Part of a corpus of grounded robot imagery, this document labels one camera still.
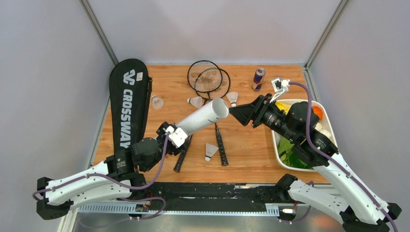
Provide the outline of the white shuttlecock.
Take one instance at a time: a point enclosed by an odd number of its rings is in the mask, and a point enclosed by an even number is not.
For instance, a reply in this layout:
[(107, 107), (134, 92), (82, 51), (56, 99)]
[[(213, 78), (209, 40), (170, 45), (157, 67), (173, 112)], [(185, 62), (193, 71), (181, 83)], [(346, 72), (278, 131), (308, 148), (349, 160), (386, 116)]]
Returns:
[(218, 146), (207, 143), (205, 145), (205, 161), (210, 161), (218, 149)]
[(157, 97), (157, 96), (152, 96), (152, 107), (156, 110), (161, 109), (164, 106), (164, 100)]
[(188, 98), (187, 102), (197, 109), (201, 108), (204, 105), (204, 99), (200, 96)]
[(226, 94), (228, 101), (230, 102), (232, 107), (237, 106), (237, 99), (238, 99), (238, 92), (232, 91)]

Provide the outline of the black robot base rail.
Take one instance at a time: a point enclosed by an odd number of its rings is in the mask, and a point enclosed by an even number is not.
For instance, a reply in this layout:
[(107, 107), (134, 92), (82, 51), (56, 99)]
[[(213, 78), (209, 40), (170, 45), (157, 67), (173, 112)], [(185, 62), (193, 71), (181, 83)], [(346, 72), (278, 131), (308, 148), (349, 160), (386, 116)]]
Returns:
[(299, 205), (270, 184), (156, 182), (131, 193), (130, 200), (145, 199), (150, 210), (240, 214), (267, 213), (277, 206), (279, 218), (287, 221), (295, 219)]

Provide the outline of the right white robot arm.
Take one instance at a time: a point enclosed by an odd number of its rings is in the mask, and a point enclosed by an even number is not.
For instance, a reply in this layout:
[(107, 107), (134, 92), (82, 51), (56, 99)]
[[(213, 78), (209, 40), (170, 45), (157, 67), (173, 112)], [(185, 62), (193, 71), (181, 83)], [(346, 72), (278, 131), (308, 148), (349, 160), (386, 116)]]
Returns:
[(332, 196), (286, 174), (277, 182), (276, 196), (280, 201), (307, 203), (337, 220), (347, 232), (397, 231), (394, 221), (401, 213), (400, 206), (379, 198), (356, 175), (331, 139), (315, 128), (319, 119), (311, 105), (311, 100), (297, 102), (284, 112), (267, 94), (229, 111), (244, 126), (265, 125), (287, 139), (300, 160), (325, 177), (339, 193)]

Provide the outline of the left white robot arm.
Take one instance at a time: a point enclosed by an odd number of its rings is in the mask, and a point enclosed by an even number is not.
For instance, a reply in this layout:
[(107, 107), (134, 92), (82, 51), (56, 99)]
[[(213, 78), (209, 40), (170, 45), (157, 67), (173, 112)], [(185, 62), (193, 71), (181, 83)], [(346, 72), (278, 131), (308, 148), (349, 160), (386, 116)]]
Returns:
[(37, 191), (33, 194), (37, 214), (51, 220), (87, 203), (144, 199), (155, 180), (147, 182), (143, 173), (157, 163), (163, 165), (165, 155), (180, 153), (192, 133), (181, 124), (164, 122), (156, 138), (143, 138), (94, 167), (62, 179), (38, 179)]

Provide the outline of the white shuttlecock tube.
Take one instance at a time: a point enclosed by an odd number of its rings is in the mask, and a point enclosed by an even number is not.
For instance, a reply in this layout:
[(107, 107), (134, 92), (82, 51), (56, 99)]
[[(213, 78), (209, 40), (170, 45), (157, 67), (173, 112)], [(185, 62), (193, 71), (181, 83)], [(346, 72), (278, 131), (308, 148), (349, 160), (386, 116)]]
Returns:
[(176, 126), (187, 135), (191, 135), (225, 119), (228, 115), (229, 107), (225, 100), (215, 98), (176, 123)]

